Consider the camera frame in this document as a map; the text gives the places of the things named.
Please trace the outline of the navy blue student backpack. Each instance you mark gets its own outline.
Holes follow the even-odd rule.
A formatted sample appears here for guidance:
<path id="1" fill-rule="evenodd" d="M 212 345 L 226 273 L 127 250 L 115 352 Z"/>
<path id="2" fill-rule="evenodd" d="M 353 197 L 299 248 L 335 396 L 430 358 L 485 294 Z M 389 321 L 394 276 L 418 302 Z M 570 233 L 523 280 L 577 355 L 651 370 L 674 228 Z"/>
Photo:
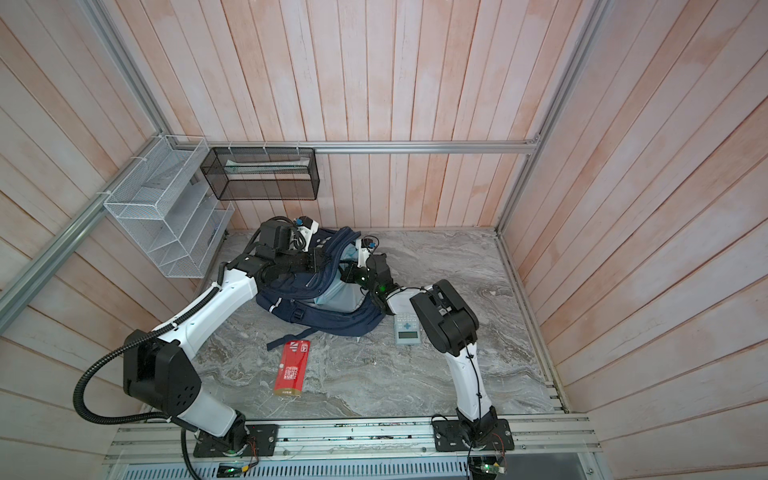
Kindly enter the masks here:
<path id="1" fill-rule="evenodd" d="M 299 273 L 271 285 L 258 285 L 259 306 L 287 323 L 305 328 L 298 334 L 269 342 L 269 351 L 318 332 L 361 337 L 387 316 L 350 274 L 357 262 L 355 241 L 359 237 L 363 237 L 362 233 L 349 227 L 322 228 L 310 243 L 312 247 L 322 247 L 327 254 L 327 265 L 322 272 Z"/>

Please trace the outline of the light green calculator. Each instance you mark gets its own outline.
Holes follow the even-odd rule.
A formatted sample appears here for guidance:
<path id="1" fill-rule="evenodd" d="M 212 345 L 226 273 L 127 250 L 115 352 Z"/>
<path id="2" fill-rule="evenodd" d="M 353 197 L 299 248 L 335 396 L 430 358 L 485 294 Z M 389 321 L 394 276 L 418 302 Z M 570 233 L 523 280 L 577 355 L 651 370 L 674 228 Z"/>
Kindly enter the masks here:
<path id="1" fill-rule="evenodd" d="M 414 313 L 402 313 L 394 316 L 394 336 L 398 346 L 418 345 L 421 343 L 420 322 Z"/>

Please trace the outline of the red rectangular box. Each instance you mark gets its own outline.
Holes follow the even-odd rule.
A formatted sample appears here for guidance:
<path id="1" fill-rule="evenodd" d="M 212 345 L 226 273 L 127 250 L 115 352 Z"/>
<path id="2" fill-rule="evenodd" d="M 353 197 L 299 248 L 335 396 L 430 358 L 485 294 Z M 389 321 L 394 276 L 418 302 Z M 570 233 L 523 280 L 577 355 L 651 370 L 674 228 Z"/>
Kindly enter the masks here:
<path id="1" fill-rule="evenodd" d="M 311 342 L 293 340 L 283 346 L 273 393 L 278 396 L 300 396 L 303 392 Z"/>

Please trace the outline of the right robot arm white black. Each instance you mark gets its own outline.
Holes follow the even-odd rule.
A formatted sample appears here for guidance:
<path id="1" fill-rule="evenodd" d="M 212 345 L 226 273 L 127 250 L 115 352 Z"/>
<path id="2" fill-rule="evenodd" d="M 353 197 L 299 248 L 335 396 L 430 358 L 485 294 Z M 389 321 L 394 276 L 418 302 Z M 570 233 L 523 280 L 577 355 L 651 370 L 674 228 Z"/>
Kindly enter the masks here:
<path id="1" fill-rule="evenodd" d="M 477 360 L 479 319 L 450 281 L 402 287 L 394 282 L 384 254 L 359 259 L 351 268 L 355 282 L 373 304 L 406 328 L 424 332 L 446 358 L 457 397 L 459 424 L 482 438 L 497 423 L 497 413 L 483 384 Z"/>

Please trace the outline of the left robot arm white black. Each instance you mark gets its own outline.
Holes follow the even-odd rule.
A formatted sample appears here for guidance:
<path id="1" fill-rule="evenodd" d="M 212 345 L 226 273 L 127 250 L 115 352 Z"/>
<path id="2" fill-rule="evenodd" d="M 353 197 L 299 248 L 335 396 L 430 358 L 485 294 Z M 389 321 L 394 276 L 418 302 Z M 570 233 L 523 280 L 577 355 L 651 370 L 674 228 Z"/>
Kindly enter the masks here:
<path id="1" fill-rule="evenodd" d="M 249 436 L 244 415 L 203 390 L 192 361 L 251 300 L 286 322 L 305 323 L 313 298 L 307 289 L 323 278 L 328 263 L 318 231 L 318 222 L 308 217 L 264 222 L 192 304 L 156 329 L 126 339 L 120 352 L 125 392 L 153 407 L 154 418 L 212 439 L 228 455 L 241 451 Z"/>

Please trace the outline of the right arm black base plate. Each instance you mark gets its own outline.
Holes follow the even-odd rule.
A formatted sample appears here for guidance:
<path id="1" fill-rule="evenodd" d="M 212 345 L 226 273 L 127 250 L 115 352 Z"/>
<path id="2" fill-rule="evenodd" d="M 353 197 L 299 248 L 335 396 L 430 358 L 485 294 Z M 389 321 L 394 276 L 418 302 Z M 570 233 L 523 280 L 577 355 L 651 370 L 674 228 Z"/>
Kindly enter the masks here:
<path id="1" fill-rule="evenodd" d="M 437 452 L 499 452 L 515 449 L 507 420 L 493 420 L 481 431 L 473 431 L 466 422 L 439 417 L 430 421 Z"/>

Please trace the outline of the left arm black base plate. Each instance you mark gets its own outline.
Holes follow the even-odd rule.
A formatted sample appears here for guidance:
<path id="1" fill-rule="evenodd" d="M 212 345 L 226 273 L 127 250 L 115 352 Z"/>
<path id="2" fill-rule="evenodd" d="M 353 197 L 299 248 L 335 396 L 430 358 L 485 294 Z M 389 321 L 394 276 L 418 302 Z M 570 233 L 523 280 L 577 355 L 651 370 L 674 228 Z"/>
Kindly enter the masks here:
<path id="1" fill-rule="evenodd" d="M 223 437 L 206 432 L 198 435 L 193 451 L 195 458 L 270 457 L 278 439 L 278 424 L 238 424 Z"/>

